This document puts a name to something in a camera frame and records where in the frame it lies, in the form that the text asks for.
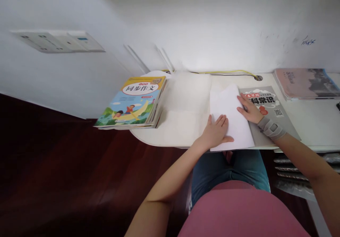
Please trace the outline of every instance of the dark wood floor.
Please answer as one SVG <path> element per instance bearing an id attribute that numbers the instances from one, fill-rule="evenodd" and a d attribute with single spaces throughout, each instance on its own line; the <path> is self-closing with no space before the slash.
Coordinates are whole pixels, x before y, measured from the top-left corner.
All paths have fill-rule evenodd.
<path id="1" fill-rule="evenodd" d="M 0 103 L 0 236 L 123 236 L 151 187 L 184 152 L 4 95 Z M 273 153 L 262 156 L 273 183 Z M 272 193 L 317 236 L 305 200 L 274 187 Z M 167 236 L 182 227 L 189 196 L 190 177 Z"/>

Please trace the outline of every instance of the sheet of paper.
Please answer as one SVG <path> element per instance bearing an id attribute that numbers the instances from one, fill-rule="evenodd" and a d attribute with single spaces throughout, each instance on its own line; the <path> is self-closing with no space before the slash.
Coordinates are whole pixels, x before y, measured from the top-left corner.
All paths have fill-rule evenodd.
<path id="1" fill-rule="evenodd" d="M 221 114 L 227 115 L 229 128 L 226 136 L 234 138 L 234 142 L 222 143 L 210 149 L 210 151 L 242 149 L 255 146 L 248 121 L 236 109 L 237 107 L 243 107 L 237 99 L 237 95 L 239 95 L 239 91 L 236 84 L 231 84 L 224 90 L 214 88 L 210 91 L 210 114 L 212 121 L 216 121 Z"/>

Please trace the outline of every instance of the desk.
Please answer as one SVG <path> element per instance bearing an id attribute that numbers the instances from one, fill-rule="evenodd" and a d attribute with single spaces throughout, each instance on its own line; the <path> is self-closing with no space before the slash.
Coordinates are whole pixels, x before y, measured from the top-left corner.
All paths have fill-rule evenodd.
<path id="1" fill-rule="evenodd" d="M 169 89 L 159 127 L 131 132 L 137 139 L 149 145 L 188 148 L 202 134 L 206 125 L 212 85 L 222 88 L 231 83 L 237 84 L 239 88 L 272 86 L 304 144 L 314 151 L 340 150 L 340 112 L 335 106 L 338 101 L 286 101 L 272 73 L 257 75 L 261 75 L 263 80 L 257 81 L 250 76 L 186 73 L 184 77 L 179 78 L 176 87 Z M 329 76 L 340 86 L 340 74 L 330 73 Z M 278 149 L 278 147 L 249 149 Z"/>

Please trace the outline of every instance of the power outlet panel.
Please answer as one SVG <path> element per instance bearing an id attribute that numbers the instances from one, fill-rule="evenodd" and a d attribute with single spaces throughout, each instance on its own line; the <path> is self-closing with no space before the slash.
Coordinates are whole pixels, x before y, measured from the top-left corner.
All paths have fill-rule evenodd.
<path id="1" fill-rule="evenodd" d="M 43 53 L 105 52 L 104 48 L 85 31 L 31 31 L 12 33 L 29 46 Z"/>
<path id="2" fill-rule="evenodd" d="M 52 31 L 49 33 L 72 52 L 88 52 L 86 48 L 77 43 L 77 41 L 72 38 L 72 36 L 68 35 L 67 32 Z"/>
<path id="3" fill-rule="evenodd" d="M 69 31 L 68 34 L 88 51 L 105 52 L 104 48 L 85 31 Z"/>

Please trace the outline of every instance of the pink shirt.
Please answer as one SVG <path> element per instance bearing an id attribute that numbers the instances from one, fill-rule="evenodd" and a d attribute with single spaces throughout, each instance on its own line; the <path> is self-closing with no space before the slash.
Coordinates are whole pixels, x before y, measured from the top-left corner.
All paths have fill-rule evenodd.
<path id="1" fill-rule="evenodd" d="M 274 195 L 232 180 L 202 196 L 178 236 L 309 236 Z"/>

